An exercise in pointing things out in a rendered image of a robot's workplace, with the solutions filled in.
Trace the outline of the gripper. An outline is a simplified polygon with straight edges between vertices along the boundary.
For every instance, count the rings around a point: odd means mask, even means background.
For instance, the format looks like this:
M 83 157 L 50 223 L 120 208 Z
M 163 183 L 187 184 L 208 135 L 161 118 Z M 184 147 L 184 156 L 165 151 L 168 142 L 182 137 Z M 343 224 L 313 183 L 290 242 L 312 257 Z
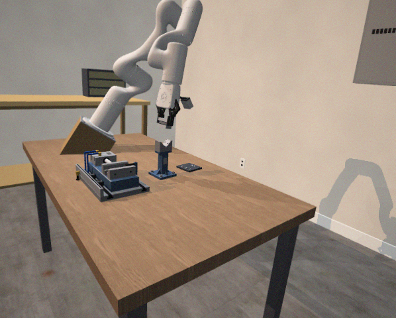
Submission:
M 169 109 L 169 116 L 167 119 L 167 126 L 173 126 L 174 117 L 180 111 L 179 100 L 180 100 L 180 85 L 173 83 L 163 82 L 161 84 L 156 107 L 158 110 L 158 118 L 164 118 L 164 112 Z M 163 110 L 162 110 L 163 109 Z M 159 120 L 157 118 L 157 123 Z

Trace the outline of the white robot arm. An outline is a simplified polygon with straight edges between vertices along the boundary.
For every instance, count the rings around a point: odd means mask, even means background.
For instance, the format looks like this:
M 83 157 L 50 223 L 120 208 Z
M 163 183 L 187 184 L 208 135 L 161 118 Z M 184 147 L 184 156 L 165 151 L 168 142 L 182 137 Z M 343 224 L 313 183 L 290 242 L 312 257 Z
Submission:
M 148 61 L 150 67 L 163 70 L 162 81 L 181 85 L 187 46 L 193 42 L 202 12 L 200 0 L 187 0 L 183 8 L 174 0 L 160 1 L 156 8 L 156 27 L 148 40 L 114 63 L 115 75 L 130 87 L 113 86 L 90 121 L 86 117 L 83 120 L 101 133 L 114 136 L 109 131 L 128 101 L 152 87 L 152 77 L 136 64 L 139 61 Z M 168 24 L 176 30 L 167 32 Z

